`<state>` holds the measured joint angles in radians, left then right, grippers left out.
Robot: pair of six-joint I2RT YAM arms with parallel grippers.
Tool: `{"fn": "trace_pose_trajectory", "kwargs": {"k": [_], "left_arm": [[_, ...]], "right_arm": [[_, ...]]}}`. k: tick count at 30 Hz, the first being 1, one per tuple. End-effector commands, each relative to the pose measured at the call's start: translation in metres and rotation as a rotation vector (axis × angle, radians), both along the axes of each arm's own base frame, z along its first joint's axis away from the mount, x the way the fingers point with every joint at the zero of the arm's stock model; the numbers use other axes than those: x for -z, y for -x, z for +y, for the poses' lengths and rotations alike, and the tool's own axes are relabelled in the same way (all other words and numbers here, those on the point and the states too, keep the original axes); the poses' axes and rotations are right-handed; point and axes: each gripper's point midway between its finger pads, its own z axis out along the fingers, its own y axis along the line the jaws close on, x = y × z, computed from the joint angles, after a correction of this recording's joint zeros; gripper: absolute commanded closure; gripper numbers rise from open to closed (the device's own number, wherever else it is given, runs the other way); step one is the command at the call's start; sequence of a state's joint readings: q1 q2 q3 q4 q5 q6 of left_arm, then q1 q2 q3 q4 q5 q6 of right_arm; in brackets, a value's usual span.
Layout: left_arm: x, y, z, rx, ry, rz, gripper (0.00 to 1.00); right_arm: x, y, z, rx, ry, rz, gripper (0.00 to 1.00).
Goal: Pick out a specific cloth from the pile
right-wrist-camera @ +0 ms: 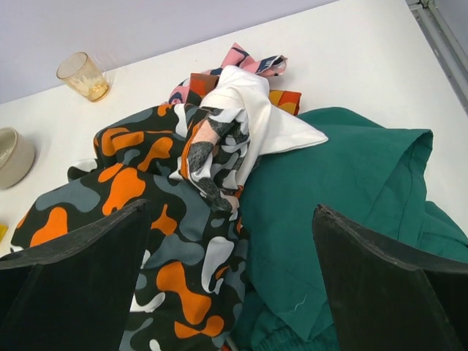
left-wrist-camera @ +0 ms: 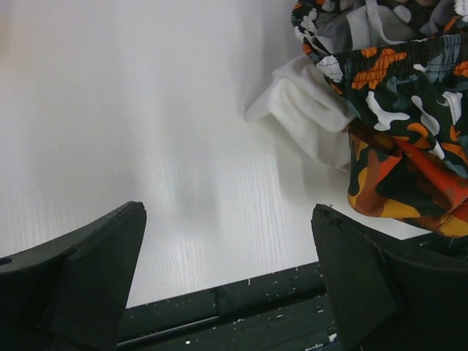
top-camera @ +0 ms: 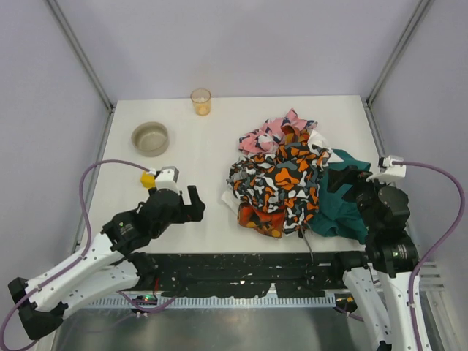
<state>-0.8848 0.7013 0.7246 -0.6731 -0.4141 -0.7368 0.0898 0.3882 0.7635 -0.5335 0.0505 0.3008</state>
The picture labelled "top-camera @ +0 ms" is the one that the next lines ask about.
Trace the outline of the black orange grey camo cloth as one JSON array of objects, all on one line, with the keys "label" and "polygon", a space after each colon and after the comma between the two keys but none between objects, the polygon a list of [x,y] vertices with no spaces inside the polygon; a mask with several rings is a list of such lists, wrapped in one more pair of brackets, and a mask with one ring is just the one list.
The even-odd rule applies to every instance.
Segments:
[{"label": "black orange grey camo cloth", "polygon": [[326,170],[330,151],[306,141],[280,146],[275,154],[243,156],[227,178],[236,199],[272,213],[284,211],[283,236],[306,228],[318,210],[308,185]]}]

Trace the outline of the white printed cloth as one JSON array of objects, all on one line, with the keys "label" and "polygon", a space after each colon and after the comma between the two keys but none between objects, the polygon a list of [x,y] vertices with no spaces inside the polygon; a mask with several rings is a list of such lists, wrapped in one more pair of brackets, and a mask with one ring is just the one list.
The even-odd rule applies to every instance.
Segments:
[{"label": "white printed cloth", "polygon": [[[313,130],[308,139],[308,146],[319,146],[326,148],[330,151],[331,156],[328,160],[328,163],[340,163],[344,160],[337,155],[336,150],[329,148],[328,141],[323,137],[319,132]],[[238,212],[238,207],[241,204],[241,201],[236,199],[231,190],[226,190],[222,193],[221,201],[233,212]]]}]

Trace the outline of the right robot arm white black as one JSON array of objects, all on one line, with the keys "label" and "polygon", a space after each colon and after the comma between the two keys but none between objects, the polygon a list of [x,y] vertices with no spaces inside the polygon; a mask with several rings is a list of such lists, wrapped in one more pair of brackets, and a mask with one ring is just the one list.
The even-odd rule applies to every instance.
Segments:
[{"label": "right robot arm white black", "polygon": [[375,350],[430,350],[420,303],[419,256],[406,231],[408,196],[372,174],[348,166],[328,171],[329,192],[349,189],[368,235],[364,252],[338,252],[332,267],[350,291]]}]

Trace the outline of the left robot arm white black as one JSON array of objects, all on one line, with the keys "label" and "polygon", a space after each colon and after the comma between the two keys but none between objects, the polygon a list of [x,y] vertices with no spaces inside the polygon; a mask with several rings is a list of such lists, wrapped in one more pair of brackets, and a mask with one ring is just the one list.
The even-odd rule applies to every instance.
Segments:
[{"label": "left robot arm white black", "polygon": [[54,332],[92,301],[120,290],[145,287],[154,280],[155,263],[141,249],[172,224],[203,219],[205,204],[196,186],[187,189],[188,205],[178,192],[150,189],[147,201],[116,214],[94,236],[88,249],[79,250],[34,279],[13,279],[8,288],[30,340]]}]

